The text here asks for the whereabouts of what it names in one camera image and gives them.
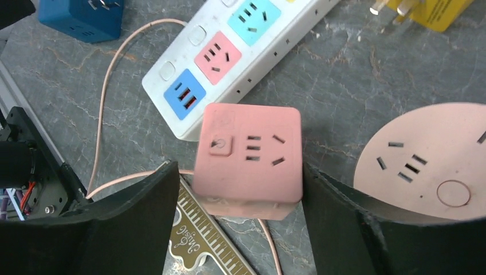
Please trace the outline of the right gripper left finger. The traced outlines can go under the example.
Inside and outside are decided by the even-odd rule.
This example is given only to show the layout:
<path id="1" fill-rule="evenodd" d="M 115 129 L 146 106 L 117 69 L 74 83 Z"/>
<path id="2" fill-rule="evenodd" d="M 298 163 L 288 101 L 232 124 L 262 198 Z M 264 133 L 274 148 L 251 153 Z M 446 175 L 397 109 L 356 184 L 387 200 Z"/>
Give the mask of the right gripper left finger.
<path id="1" fill-rule="evenodd" d="M 2 274 L 162 274 L 177 162 L 58 217 L 1 222 Z"/>

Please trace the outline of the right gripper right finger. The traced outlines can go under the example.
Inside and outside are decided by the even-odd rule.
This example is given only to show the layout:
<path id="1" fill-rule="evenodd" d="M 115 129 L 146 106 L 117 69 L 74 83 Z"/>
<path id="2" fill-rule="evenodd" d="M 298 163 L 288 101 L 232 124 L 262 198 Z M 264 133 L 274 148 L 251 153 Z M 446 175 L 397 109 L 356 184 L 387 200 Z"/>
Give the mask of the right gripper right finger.
<path id="1" fill-rule="evenodd" d="M 454 221 L 379 201 L 303 164 L 318 274 L 484 274 L 485 219 Z"/>

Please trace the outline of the pink round socket tower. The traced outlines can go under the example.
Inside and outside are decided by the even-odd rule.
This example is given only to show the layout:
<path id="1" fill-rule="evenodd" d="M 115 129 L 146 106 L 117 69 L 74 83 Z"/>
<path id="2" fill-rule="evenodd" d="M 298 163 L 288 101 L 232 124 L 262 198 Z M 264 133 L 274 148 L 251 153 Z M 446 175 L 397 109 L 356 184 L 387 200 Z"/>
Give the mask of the pink round socket tower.
<path id="1" fill-rule="evenodd" d="M 484 217 L 485 105 L 433 104 L 393 119 L 363 149 L 353 186 L 420 214 Z"/>

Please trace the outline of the pink cube adapter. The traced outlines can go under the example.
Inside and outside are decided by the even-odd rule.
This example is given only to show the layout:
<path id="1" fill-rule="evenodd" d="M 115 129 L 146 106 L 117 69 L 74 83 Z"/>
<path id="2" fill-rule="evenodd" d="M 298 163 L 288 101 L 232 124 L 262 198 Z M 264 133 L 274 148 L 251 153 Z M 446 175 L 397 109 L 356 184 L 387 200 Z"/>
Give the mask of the pink cube adapter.
<path id="1" fill-rule="evenodd" d="M 300 112 L 293 107 L 209 104 L 191 188 L 211 215 L 284 219 L 303 197 Z"/>

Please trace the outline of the long white power strip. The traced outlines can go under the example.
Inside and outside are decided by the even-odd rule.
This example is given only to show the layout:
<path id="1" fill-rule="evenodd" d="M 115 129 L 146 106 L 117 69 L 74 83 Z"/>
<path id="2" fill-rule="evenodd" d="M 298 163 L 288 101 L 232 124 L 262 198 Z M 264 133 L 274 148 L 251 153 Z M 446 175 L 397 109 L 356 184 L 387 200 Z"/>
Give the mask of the long white power strip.
<path id="1" fill-rule="evenodd" d="M 173 135 L 196 142 L 210 103 L 237 103 L 337 0 L 206 1 L 142 79 Z"/>

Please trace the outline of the dark blue cube adapter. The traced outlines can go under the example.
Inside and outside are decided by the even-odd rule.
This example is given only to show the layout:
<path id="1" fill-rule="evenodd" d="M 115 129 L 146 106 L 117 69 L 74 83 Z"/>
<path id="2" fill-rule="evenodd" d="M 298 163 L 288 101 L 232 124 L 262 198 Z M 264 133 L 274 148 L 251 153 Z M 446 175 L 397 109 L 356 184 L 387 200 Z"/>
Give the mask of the dark blue cube adapter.
<path id="1" fill-rule="evenodd" d="M 41 24 L 79 41 L 98 43 L 120 37 L 123 0 L 41 0 Z"/>

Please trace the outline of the yellow cube adapter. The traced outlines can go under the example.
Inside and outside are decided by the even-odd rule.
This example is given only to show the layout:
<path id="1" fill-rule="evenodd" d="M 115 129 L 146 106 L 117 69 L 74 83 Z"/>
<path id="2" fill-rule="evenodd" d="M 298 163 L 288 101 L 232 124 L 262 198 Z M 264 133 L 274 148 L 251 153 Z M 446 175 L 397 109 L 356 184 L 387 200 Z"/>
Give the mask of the yellow cube adapter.
<path id="1" fill-rule="evenodd" d="M 370 7 L 378 15 L 384 7 L 397 12 L 393 25 L 410 19 L 435 32 L 444 32 L 473 0 L 376 0 Z"/>

